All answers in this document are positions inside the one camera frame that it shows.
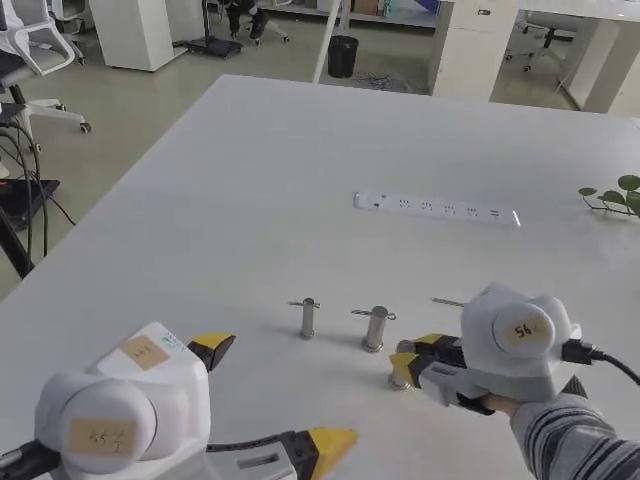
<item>paper label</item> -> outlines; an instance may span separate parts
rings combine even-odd
[[[520,322],[509,327],[507,338],[514,346],[529,342],[542,342],[549,340],[551,333],[544,320],[535,319],[528,322]]]
[[[130,338],[120,345],[120,350],[136,362],[142,370],[149,370],[169,359],[169,355],[146,335]]]
[[[68,451],[80,455],[128,457],[136,440],[136,422],[74,418]]]

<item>trash can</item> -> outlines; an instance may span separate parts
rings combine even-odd
[[[351,78],[356,64],[358,40],[346,35],[334,35],[329,41],[329,75]]]

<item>metal peg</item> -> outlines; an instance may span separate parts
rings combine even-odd
[[[369,328],[367,336],[362,339],[362,346],[369,353],[376,353],[382,349],[382,335],[387,320],[395,320],[396,314],[390,313],[384,307],[373,307],[371,311],[353,310],[354,315],[367,315],[369,317]]]
[[[300,336],[304,340],[311,340],[316,332],[313,330],[313,311],[320,308],[313,298],[305,298],[302,302],[287,302],[292,307],[302,307],[302,330]]]
[[[411,340],[400,340],[396,347],[396,353],[414,353],[415,351],[416,347]],[[395,368],[389,374],[389,385],[396,391],[406,390],[411,386]]]

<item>plant leaf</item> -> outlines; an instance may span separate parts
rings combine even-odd
[[[591,195],[595,195],[598,191],[595,188],[584,187],[578,190],[578,193],[583,197],[590,197]]]
[[[640,193],[627,193],[627,205],[629,205],[629,208],[633,210],[633,213],[640,217]]]
[[[598,197],[598,200],[602,200],[603,202],[609,203],[617,203],[618,205],[627,206],[627,202],[620,192],[616,192],[615,190],[607,190],[602,194],[602,196]]]
[[[627,192],[637,190],[640,188],[640,177],[636,175],[623,175],[618,179],[618,186]]]

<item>white power strip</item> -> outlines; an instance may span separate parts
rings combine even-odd
[[[404,213],[407,215],[422,215],[431,218],[446,218],[510,227],[520,226],[520,220],[515,210],[476,204],[444,202],[442,200],[408,195],[358,192],[355,194],[353,204],[358,209],[374,212]]]

